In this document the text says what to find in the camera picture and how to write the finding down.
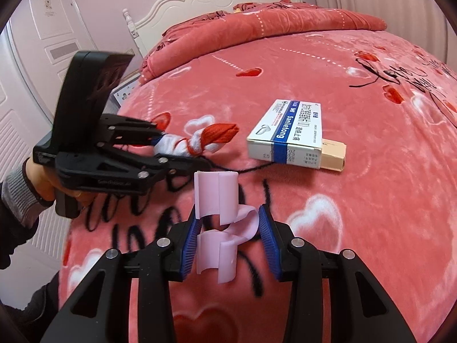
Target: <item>white wardrobe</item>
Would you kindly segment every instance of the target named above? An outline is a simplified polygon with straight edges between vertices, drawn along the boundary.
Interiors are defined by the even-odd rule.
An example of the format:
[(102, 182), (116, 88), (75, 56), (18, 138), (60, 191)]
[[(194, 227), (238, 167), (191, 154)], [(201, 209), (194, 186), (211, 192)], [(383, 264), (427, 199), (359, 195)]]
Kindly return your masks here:
[[(22, 0), (0, 35), (0, 179), (51, 130), (62, 81), (78, 50), (95, 50), (74, 0)], [(60, 269), (69, 220), (54, 208), (0, 271), (0, 299), (24, 308)]]

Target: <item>white box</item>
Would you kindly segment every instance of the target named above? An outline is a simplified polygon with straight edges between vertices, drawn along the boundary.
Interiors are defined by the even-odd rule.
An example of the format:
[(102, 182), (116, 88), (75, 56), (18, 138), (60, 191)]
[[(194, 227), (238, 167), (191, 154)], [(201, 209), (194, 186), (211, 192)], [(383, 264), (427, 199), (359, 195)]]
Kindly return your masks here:
[(116, 86), (113, 91), (111, 91), (110, 96), (114, 97), (116, 102), (118, 102), (119, 107), (122, 106), (124, 100), (127, 99), (133, 88), (139, 84), (139, 77), (140, 73), (135, 73), (132, 76), (125, 77), (121, 80), (122, 82)]
[(277, 99), (247, 137), (249, 157), (319, 169), (321, 116), (319, 103)]

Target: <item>door panel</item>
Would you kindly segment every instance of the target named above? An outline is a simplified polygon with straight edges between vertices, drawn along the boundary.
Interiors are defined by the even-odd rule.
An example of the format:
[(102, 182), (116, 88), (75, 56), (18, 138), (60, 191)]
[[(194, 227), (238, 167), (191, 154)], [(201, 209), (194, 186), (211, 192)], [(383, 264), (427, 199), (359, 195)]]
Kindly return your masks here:
[(75, 2), (22, 0), (10, 22), (24, 77), (45, 113), (53, 115), (72, 56), (95, 49)]

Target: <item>tan box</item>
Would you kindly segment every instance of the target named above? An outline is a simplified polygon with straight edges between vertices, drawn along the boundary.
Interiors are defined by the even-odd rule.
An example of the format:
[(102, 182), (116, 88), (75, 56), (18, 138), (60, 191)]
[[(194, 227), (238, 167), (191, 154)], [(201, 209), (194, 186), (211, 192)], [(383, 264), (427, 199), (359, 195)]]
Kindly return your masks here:
[(320, 168), (342, 172), (346, 160), (346, 145), (334, 140), (322, 139)]

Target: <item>pink plastic part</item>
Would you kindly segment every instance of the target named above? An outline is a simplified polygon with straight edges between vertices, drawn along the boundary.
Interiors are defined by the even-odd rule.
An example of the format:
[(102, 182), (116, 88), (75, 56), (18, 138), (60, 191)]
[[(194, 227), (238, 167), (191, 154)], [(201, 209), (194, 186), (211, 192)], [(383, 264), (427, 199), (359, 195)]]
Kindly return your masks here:
[(197, 236), (197, 273), (218, 268), (218, 283), (236, 275), (238, 245), (252, 239), (259, 228), (259, 213), (253, 206), (238, 204), (238, 173), (211, 171), (195, 173), (195, 217), (219, 214), (224, 231), (210, 230)]

